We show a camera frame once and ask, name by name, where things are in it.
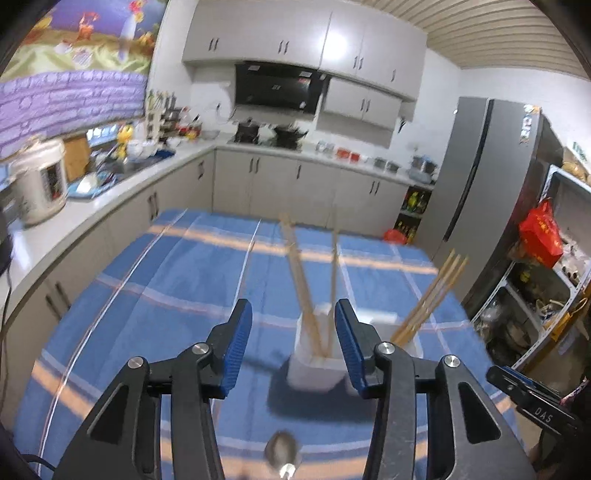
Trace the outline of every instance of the bottle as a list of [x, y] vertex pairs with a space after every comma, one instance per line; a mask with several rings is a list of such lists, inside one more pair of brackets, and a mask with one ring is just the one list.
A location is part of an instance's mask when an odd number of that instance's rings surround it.
[[404, 196], [404, 201], [402, 202], [402, 210], [406, 210], [408, 206], [408, 197], [410, 197], [410, 190]]
[[410, 210], [411, 212], [414, 212], [414, 209], [417, 205], [417, 200], [418, 200], [418, 192], [414, 192], [410, 198], [408, 199], [408, 207], [407, 209]]
[[416, 227], [412, 227], [412, 228], [410, 229], [410, 231], [408, 232], [408, 237], [407, 237], [407, 238], [408, 238], [408, 241], [407, 241], [407, 243], [408, 243], [408, 244], [411, 244], [411, 243], [413, 242], [414, 236], [415, 236], [416, 234], [417, 234], [417, 229], [416, 229]]
[[417, 206], [415, 211], [419, 214], [425, 213], [425, 209], [427, 208], [427, 202], [425, 201], [425, 194], [422, 193], [421, 196], [418, 198]]

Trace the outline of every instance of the red container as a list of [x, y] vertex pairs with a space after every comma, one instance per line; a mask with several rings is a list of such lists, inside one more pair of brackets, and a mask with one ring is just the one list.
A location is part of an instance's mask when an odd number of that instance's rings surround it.
[[336, 157], [341, 160], [347, 160], [351, 155], [351, 150], [347, 150], [345, 148], [340, 148], [336, 151]]

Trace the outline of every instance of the countertop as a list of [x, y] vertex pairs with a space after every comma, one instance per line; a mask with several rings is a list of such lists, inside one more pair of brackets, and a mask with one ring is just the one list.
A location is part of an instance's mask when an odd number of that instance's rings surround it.
[[[8, 315], [52, 263], [90, 228], [158, 179], [215, 149], [289, 157], [358, 171], [378, 179], [401, 184], [417, 184], [406, 175], [406, 172], [400, 171], [400, 173], [394, 175], [386, 171], [379, 171], [367, 164], [352, 164], [334, 160], [316, 152], [313, 147], [304, 147], [302, 151], [291, 151], [258, 145], [228, 144], [228, 140], [228, 136], [220, 135], [218, 139], [213, 141], [200, 140], [190, 144], [181, 144], [174, 157], [146, 168], [94, 200], [87, 202], [68, 200], [65, 207], [58, 214], [37, 226], [27, 229], [22, 228], [19, 222], [13, 222], [11, 233], [14, 249], [10, 269], [12, 295], [8, 306]], [[421, 184], [421, 187], [432, 189], [432, 187], [423, 184]], [[0, 303], [4, 303], [7, 292], [7, 276], [4, 274], [0, 278], [0, 299], [2, 299]]]

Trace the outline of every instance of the cable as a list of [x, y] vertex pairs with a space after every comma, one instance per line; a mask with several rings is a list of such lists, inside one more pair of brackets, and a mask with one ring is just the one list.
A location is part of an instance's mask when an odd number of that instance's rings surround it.
[[[12, 295], [12, 279], [10, 278], [10, 265], [12, 261], [8, 262], [6, 268], [6, 280], [8, 282], [8, 293], [6, 294], [6, 300], [4, 301], [4, 309], [2, 311], [2, 323], [0, 324], [0, 378], [2, 377], [2, 351], [6, 350], [6, 316], [8, 311], [8, 303], [10, 302], [10, 296]], [[4, 408], [4, 401], [6, 400], [7, 387], [8, 387], [8, 351], [6, 352], [6, 375], [4, 376], [4, 383], [2, 384], [2, 398], [0, 398], [0, 413]]]

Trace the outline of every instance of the metal screw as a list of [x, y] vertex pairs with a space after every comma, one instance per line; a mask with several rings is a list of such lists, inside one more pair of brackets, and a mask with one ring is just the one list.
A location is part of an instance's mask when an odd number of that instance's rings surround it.
[[191, 348], [191, 351], [195, 355], [203, 355], [204, 353], [207, 353], [208, 350], [209, 350], [209, 345], [206, 343], [195, 343], [195, 345], [193, 345], [193, 347]]
[[133, 356], [127, 362], [129, 368], [139, 368], [144, 364], [144, 359], [140, 356]]
[[391, 353], [394, 353], [394, 350], [396, 350], [394, 348], [394, 345], [392, 345], [389, 342], [382, 342], [378, 345], [378, 352], [383, 353], [384, 355], [389, 355]]
[[448, 367], [456, 368], [460, 365], [460, 359], [455, 355], [446, 355], [443, 357], [443, 361]]

